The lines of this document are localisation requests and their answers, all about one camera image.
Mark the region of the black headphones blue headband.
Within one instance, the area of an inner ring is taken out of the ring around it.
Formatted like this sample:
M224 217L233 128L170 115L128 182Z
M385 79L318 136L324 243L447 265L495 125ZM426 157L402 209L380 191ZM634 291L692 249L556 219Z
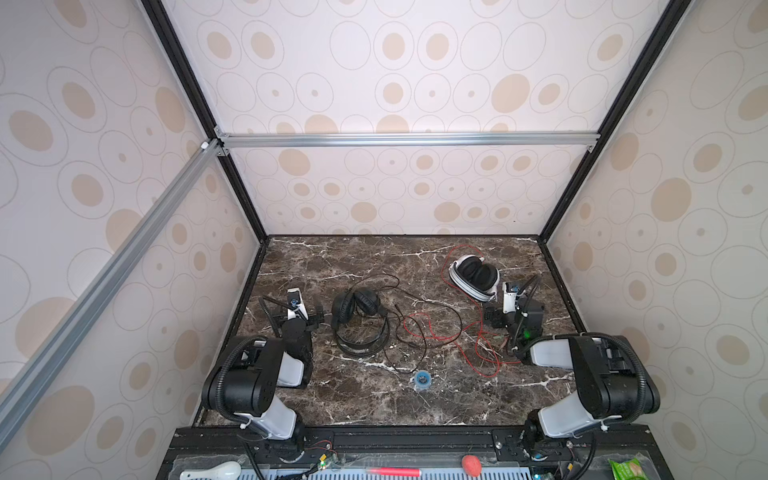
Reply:
M339 349L354 358L368 358L381 352L390 338L389 310L383 306L379 294L367 287L349 289L339 293L331 309L331 328ZM367 340L353 341L341 333L343 327L356 320L378 319L378 332Z

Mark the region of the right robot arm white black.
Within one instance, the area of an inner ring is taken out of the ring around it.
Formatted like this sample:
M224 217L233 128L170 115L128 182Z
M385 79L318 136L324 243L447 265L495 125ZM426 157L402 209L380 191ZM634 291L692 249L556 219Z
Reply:
M509 352L517 361L573 373L573 393L529 413L518 441L522 448L532 451L544 441L631 424L660 409L661 394L625 337L599 332L534 337L526 326L537 313L520 304L483 307L486 324L507 329Z

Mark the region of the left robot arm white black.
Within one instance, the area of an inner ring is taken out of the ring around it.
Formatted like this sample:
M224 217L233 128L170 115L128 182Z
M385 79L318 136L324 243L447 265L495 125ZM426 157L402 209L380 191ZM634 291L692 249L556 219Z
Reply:
M277 323L277 338L231 338L203 384L202 406L267 440L295 439L302 427L300 415L278 398L276 390L309 384L311 333L323 317L320 307L309 314L291 311Z

